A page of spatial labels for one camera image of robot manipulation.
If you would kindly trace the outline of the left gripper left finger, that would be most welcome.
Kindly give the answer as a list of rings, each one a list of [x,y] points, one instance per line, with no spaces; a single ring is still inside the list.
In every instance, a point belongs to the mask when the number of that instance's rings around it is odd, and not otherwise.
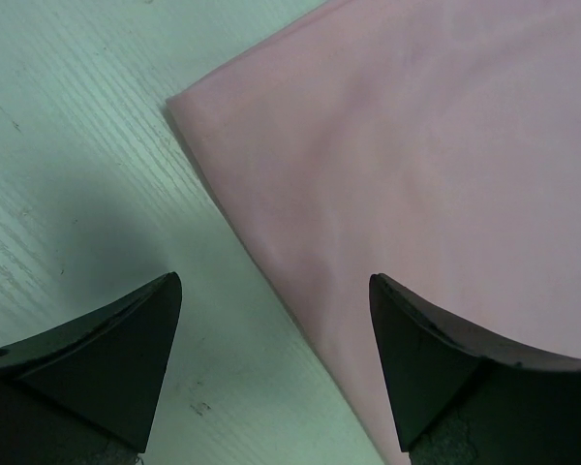
[[[135,464],[181,309],[177,273],[0,347],[0,464]]]

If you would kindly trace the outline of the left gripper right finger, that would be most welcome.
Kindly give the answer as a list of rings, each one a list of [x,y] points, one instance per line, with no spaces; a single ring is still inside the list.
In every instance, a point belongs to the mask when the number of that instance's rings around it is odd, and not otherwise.
[[[581,464],[581,359],[503,337],[383,274],[370,312],[414,464]]]

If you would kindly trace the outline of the pink t shirt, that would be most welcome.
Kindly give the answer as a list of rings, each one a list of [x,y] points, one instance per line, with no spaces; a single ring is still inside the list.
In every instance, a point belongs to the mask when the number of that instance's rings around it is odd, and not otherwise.
[[[329,1],[168,109],[386,463],[372,275],[581,358],[581,1]]]

